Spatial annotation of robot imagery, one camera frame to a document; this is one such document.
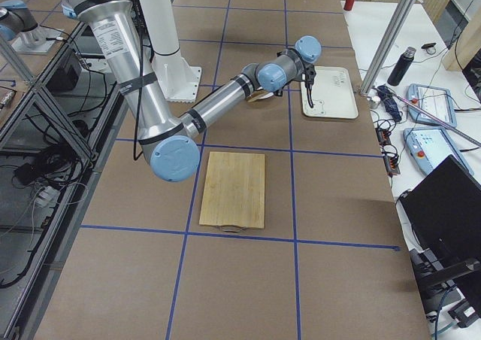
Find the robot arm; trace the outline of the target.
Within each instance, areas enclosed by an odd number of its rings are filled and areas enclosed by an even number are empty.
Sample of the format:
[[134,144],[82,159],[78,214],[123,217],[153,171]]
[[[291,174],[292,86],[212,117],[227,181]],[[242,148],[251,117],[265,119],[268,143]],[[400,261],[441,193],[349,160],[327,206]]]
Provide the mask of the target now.
[[21,0],[1,3],[1,37],[22,54],[47,54],[55,41],[47,39],[47,31]]
[[90,26],[135,117],[135,140],[153,173],[183,181],[197,169],[194,141],[257,90],[278,93],[297,81],[311,88],[322,47],[309,35],[277,57],[251,63],[179,117],[168,103],[187,99],[201,70],[181,56],[171,0],[65,0],[64,12]]

